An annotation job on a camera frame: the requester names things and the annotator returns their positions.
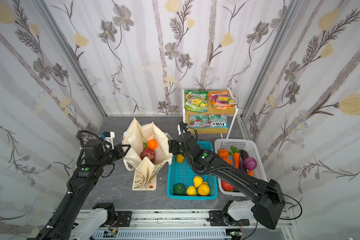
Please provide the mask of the pink dragon fruit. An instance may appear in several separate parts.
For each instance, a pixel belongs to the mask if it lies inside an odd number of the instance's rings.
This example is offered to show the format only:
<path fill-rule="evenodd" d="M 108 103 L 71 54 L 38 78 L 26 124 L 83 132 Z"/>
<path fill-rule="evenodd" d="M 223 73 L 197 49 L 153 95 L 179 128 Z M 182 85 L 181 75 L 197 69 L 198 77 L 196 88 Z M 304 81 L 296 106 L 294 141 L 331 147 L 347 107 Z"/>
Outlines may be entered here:
<path fill-rule="evenodd" d="M 147 148 L 147 143 L 143 143 L 143 151 L 140 153 L 140 158 L 143 160 L 144 158 L 148 158 L 152 163 L 156 161 L 156 153 L 154 150 Z"/>

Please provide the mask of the orange fruit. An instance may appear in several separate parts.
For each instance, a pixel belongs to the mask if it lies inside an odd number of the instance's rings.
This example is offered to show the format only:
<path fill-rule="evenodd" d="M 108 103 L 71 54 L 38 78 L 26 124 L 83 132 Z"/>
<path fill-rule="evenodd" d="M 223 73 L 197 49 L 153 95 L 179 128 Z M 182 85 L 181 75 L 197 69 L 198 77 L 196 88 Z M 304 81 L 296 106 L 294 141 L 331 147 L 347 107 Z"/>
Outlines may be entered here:
<path fill-rule="evenodd" d="M 155 150 L 158 147 L 158 142 L 156 140 L 149 140 L 147 142 L 147 148 L 151 149 L 151 150 Z"/>

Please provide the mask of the cream floral grocery tote bag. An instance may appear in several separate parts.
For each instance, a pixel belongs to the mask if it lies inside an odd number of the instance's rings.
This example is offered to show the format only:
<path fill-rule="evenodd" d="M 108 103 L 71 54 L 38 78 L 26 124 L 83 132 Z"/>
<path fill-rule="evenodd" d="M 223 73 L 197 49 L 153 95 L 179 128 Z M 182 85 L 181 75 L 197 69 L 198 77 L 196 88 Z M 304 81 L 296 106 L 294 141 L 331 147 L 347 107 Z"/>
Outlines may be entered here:
<path fill-rule="evenodd" d="M 154 123 L 141 125 L 133 119 L 123 135 L 122 144 L 131 148 L 123 161 L 128 171 L 134 172 L 133 191 L 154 191 L 157 175 L 165 165 L 171 165 L 169 136 Z"/>

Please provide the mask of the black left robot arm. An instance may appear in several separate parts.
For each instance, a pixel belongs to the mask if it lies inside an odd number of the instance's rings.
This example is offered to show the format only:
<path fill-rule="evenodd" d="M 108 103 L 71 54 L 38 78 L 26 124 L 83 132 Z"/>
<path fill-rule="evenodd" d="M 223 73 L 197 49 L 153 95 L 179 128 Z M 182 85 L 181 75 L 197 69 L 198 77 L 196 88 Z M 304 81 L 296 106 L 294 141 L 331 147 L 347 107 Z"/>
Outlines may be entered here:
<path fill-rule="evenodd" d="M 114 145 L 110 132 L 96 135 L 80 130 L 77 138 L 81 151 L 77 168 L 67 181 L 67 192 L 36 240 L 90 240 L 102 225 L 112 225 L 119 217 L 113 204 L 98 204 L 85 220 L 75 225 L 77 216 L 90 192 L 103 177 L 107 165 L 123 159 L 131 145 Z"/>

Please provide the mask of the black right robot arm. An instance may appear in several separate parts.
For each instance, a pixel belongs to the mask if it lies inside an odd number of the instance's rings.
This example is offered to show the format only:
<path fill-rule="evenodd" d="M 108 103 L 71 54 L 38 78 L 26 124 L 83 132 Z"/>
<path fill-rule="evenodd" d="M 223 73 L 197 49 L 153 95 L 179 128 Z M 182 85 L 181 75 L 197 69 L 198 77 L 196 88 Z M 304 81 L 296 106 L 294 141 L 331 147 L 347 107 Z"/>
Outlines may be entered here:
<path fill-rule="evenodd" d="M 180 135 L 180 140 L 169 140 L 169 152 L 182 155 L 197 175 L 219 178 L 244 193 L 255 205 L 251 208 L 254 218 L 264 227 L 274 230 L 285 207 L 285 198 L 278 182 L 266 182 L 252 177 L 229 165 L 217 153 L 202 149 L 190 134 Z"/>

